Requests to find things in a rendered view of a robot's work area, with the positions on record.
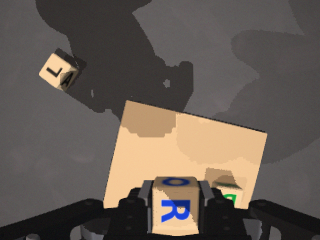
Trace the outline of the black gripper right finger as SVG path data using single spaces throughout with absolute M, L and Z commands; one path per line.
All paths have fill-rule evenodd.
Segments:
M 271 226 L 281 240 L 320 240 L 318 218 L 264 199 L 250 201 L 248 209 L 235 208 L 208 180 L 197 181 L 198 232 L 207 233 L 207 240 L 269 240 Z

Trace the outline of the beige mat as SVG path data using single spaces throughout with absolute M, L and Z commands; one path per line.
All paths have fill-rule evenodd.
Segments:
M 267 133 L 126 100 L 104 208 L 156 176 L 232 183 L 248 209 Z

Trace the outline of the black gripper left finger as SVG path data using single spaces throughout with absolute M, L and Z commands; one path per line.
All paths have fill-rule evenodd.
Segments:
M 153 230 L 153 183 L 144 180 L 130 190 L 130 197 L 119 200 L 118 207 L 104 208 L 103 201 L 89 198 L 0 227 L 0 240 L 70 240 L 79 225 L 80 240 L 148 240 Z

